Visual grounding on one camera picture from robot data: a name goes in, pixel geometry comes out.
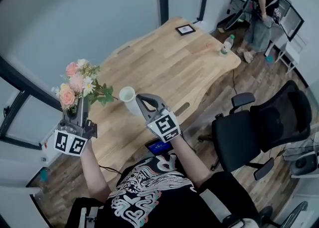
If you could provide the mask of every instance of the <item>speaker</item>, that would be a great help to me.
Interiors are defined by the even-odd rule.
[[[290,171],[295,176],[306,175],[318,168],[319,153],[309,153],[292,162]]]

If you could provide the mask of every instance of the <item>wooden table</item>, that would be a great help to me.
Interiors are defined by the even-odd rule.
[[[236,68],[240,58],[233,52],[219,56],[222,43],[191,24],[196,32],[181,36],[176,27],[191,24],[176,17],[152,33],[115,50],[101,65],[100,84],[125,86],[137,93],[160,96],[177,113],[181,124],[199,106],[204,94],[221,75]],[[154,135],[144,117],[131,115],[121,101],[91,106],[89,118],[98,124],[93,150],[100,165],[120,170],[133,153]],[[107,181],[116,174],[103,170]]]

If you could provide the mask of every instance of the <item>pink rose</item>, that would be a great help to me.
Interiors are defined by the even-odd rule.
[[[72,76],[75,74],[76,72],[76,68],[77,68],[77,64],[75,62],[70,63],[67,67],[66,67],[66,75],[67,76]]]
[[[83,75],[75,73],[70,78],[71,89],[77,93],[81,93],[83,90]]]
[[[75,94],[71,88],[66,88],[60,91],[60,101],[62,106],[68,108],[70,105],[74,103]]]

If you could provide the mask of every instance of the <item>plastic bottle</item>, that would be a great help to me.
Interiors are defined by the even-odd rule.
[[[227,53],[230,51],[231,47],[234,44],[234,38],[235,36],[233,34],[231,34],[225,41],[224,41],[224,45],[222,47],[222,49],[220,50],[219,54],[221,56],[226,56]]]

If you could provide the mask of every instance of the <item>small screen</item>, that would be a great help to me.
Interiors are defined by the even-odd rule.
[[[162,142],[161,140],[155,140],[146,144],[146,147],[154,154],[154,155],[161,155],[163,153],[167,153],[168,151],[172,150],[173,147],[171,146],[170,142]]]

